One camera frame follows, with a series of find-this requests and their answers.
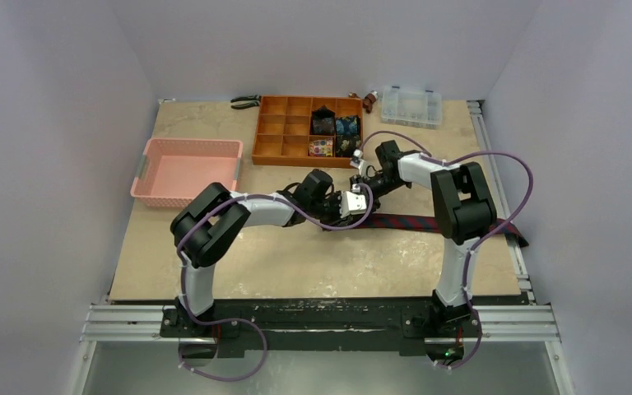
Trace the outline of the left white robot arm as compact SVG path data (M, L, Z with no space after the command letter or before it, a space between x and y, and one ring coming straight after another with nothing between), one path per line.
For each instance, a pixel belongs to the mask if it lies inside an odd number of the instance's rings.
M337 191L332 177L311 170L302 181L274 193L238 193L212 183L171 222L181 265L175 309L191 336L225 323L214 318L216 265L246 227L292 227L306 221L323 230L350 229L369 211L369 196L359 189Z

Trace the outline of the red navy striped tie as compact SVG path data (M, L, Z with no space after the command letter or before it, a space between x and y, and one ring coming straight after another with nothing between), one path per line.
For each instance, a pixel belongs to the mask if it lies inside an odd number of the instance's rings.
M481 225L488 225L486 230L487 234L489 234L492 230L498 228L504 223L504 219L495 218L494 222L491 222L487 217L483 217L481 219L475 219L468 221L460 220L458 223L459 230L473 230L472 226L476 225L477 230L481 230ZM395 229L395 230L410 230L410 231L419 231L426 233L436 233L441 234L444 228L443 225L440 224L437 218L432 216L413 216L413 215L402 215L402 214L370 214L360 225L357 226L359 229L375 229L375 228L384 228L384 229ZM502 227L496 235L505 235L514 239L520 248L525 248L529 246L528 241L521 234L518 228L510 223L505 227Z

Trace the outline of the orange compartment tray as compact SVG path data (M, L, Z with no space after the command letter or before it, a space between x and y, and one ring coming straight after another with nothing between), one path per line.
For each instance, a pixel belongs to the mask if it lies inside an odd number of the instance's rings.
M360 117L360 137L364 136L364 115L361 101L349 97L264 95L259 106L258 123L253 139L252 160L255 165L342 168L350 166L350 158L312 157L308 155L311 134L311 113L326 105L336 118Z

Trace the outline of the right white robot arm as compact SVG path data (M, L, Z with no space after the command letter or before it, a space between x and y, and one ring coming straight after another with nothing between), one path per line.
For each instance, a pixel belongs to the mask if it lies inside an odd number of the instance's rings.
M431 191L444 255L425 326L448 335L471 315L476 250L497 220L486 177L476 162L451 165L422 151L401 151L394 141L381 143L375 153L380 170L368 175L363 151L354 151L350 159L358 172L351 177L354 188L368 185L375 199L413 184Z

